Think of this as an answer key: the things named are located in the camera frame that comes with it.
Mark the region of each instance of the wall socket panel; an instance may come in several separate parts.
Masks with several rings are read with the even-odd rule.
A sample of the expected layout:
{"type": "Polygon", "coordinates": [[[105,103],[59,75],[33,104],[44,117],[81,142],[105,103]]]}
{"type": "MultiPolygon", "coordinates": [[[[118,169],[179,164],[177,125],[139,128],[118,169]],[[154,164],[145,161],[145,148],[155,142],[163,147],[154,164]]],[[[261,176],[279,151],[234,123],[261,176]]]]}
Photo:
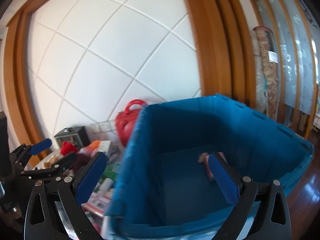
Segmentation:
{"type": "Polygon", "coordinates": [[[92,133],[110,132],[116,130],[115,120],[92,123],[89,125],[92,133]]]}

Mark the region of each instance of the red plush toy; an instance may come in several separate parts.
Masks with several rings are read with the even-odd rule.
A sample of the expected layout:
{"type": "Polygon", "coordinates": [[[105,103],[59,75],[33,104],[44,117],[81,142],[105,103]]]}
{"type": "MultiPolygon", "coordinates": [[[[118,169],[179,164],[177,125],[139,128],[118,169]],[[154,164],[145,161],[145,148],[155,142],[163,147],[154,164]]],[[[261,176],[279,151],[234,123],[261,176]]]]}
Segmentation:
{"type": "Polygon", "coordinates": [[[60,154],[65,156],[71,152],[77,153],[78,148],[74,146],[72,143],[64,141],[61,146],[60,154]]]}

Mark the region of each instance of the silver bolt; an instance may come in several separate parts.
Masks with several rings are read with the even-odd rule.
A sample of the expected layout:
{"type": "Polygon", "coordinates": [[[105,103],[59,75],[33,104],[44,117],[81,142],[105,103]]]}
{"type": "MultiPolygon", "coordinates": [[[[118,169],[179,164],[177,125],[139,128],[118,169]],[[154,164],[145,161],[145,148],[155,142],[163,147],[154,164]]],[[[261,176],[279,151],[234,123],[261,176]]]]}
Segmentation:
{"type": "Polygon", "coordinates": [[[243,179],[244,182],[250,182],[251,181],[251,178],[248,177],[248,176],[244,176],[242,179],[243,179]]]}
{"type": "Polygon", "coordinates": [[[41,184],[42,184],[42,180],[37,180],[35,185],[40,186],[41,184]]]}
{"type": "Polygon", "coordinates": [[[71,176],[66,176],[64,178],[64,182],[69,183],[70,181],[72,181],[72,177],[71,176]]]}
{"type": "Polygon", "coordinates": [[[280,181],[277,180],[277,179],[275,179],[275,180],[273,181],[273,184],[275,184],[276,186],[280,186],[280,181]]]}

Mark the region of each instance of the blue storage crate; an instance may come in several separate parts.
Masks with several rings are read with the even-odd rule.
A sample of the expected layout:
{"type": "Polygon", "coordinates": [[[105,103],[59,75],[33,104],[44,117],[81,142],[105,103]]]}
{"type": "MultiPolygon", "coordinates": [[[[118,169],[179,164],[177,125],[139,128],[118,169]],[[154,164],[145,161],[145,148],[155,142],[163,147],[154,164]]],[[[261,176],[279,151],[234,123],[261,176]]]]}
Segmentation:
{"type": "Polygon", "coordinates": [[[213,151],[223,152],[243,176],[279,179],[288,195],[310,163],[313,145],[221,95],[145,106],[107,211],[112,230],[125,237],[166,238],[219,228],[233,206],[197,161],[213,151]]]}

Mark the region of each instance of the red case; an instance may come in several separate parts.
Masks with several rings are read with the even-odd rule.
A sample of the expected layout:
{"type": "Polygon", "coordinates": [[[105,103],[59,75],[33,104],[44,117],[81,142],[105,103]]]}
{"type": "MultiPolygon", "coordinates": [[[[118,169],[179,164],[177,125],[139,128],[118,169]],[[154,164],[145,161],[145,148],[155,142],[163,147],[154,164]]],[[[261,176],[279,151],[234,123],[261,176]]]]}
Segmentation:
{"type": "Polygon", "coordinates": [[[124,147],[127,146],[128,140],[136,123],[137,117],[141,109],[130,110],[133,105],[147,105],[140,99],[130,101],[123,112],[119,112],[116,116],[115,123],[119,139],[124,147]]]}

